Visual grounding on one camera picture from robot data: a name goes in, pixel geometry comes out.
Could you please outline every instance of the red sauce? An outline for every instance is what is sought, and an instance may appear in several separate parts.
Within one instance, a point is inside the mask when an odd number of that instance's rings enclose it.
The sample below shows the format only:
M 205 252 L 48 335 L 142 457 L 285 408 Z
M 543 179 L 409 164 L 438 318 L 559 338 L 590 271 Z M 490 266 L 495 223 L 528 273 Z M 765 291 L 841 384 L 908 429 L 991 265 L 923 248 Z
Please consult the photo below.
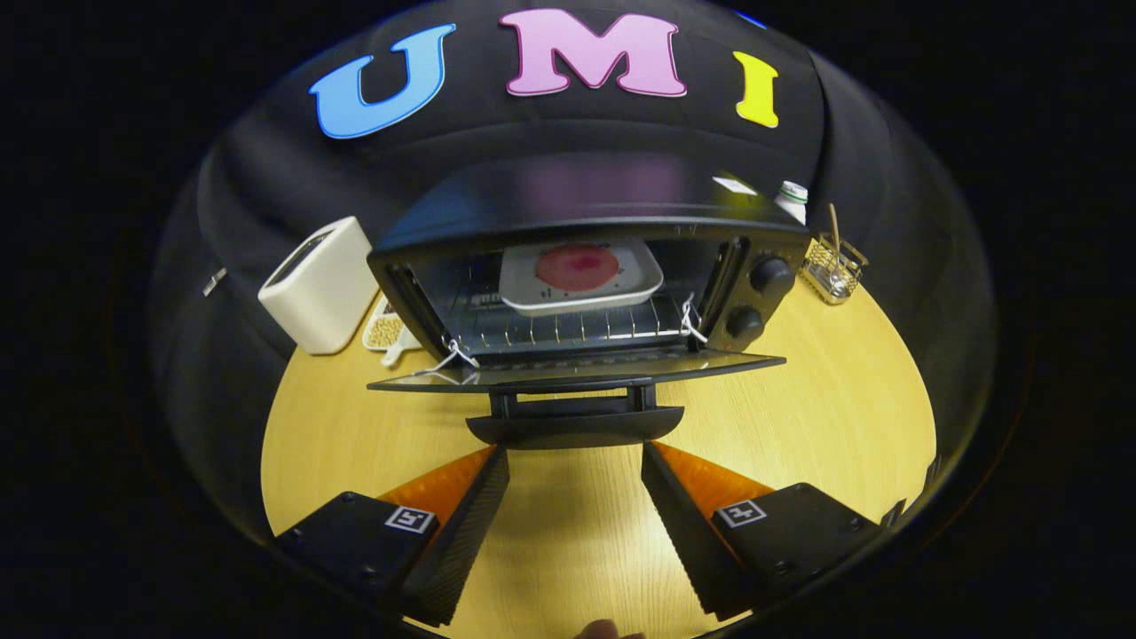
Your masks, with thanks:
M 536 262 L 536 276 L 562 291 L 591 291 L 607 284 L 619 272 L 611 251 L 591 244 L 563 244 Z

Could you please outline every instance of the metal wire basket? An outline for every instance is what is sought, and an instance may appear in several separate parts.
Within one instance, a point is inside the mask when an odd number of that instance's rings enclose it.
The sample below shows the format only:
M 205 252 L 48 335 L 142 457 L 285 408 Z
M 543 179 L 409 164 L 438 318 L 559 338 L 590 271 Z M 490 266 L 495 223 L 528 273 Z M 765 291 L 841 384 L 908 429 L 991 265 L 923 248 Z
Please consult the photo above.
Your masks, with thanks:
M 842 239 L 837 260 L 834 247 L 832 233 L 821 233 L 801 265 L 801 275 L 817 289 L 821 299 L 835 305 L 844 304 L 855 291 L 868 258 Z

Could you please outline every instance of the wire rack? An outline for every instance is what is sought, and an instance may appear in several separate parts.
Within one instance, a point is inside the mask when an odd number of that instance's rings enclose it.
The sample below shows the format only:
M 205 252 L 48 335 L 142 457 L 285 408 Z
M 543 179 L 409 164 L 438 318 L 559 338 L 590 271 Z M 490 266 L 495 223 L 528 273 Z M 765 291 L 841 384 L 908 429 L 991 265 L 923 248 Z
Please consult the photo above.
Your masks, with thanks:
M 468 298 L 450 314 L 458 345 L 470 352 L 580 348 L 598 342 L 679 335 L 682 310 L 666 292 L 646 301 L 598 310 L 525 317 L 493 293 Z

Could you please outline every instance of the black fabric backdrop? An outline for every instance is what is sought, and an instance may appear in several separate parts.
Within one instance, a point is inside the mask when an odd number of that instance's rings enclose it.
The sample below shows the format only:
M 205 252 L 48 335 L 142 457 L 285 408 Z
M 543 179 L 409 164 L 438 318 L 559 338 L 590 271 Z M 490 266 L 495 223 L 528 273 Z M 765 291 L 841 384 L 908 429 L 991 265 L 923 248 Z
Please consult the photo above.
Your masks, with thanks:
M 426 5 L 336 44 L 269 90 L 183 191 L 159 247 L 148 306 L 154 375 L 176 440 L 226 515 L 247 532 L 270 533 L 258 481 L 260 441 L 294 348 L 257 300 L 273 269 L 335 219 L 356 216 L 375 241 L 452 171 L 541 152 L 678 152 L 718 163 L 766 193 L 791 180 L 813 190 L 815 229 L 828 227 L 825 204 L 837 202 L 844 236 L 871 260 L 864 284 L 925 377 L 939 454 L 958 450 L 993 372 L 991 283 L 966 204 L 902 118 L 801 44 L 698 2 L 560 5 L 595 33 L 633 10 L 678 24 L 673 48 L 686 97 L 634 94 L 613 81 L 591 90 L 577 80 L 561 93 L 516 98 L 504 85 L 517 73 L 517 36 L 498 18 L 526 6 Z M 364 98 L 393 94 L 406 82 L 406 63 L 390 45 L 448 22 L 458 28 L 444 40 L 445 83 L 434 100 L 364 138 L 321 133 L 311 84 L 371 53 L 361 74 Z M 734 50 L 778 69 L 776 128 L 735 113 L 743 85 Z M 202 298 L 202 283 L 220 265 L 226 280 Z M 863 365 L 870 374 L 870 363 Z

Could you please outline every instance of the blue letter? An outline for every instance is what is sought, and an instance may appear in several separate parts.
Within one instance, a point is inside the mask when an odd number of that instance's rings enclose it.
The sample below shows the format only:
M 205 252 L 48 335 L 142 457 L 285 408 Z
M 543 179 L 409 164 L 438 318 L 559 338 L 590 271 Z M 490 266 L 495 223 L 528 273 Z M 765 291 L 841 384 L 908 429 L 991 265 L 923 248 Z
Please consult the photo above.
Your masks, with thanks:
M 406 51 L 407 85 L 395 96 L 368 105 L 362 100 L 360 75 L 374 56 L 364 56 L 325 75 L 311 85 L 319 127 L 329 138 L 359 138 L 402 122 L 426 106 L 442 89 L 445 58 L 442 39 L 457 28 L 443 24 L 394 43 L 391 51 Z

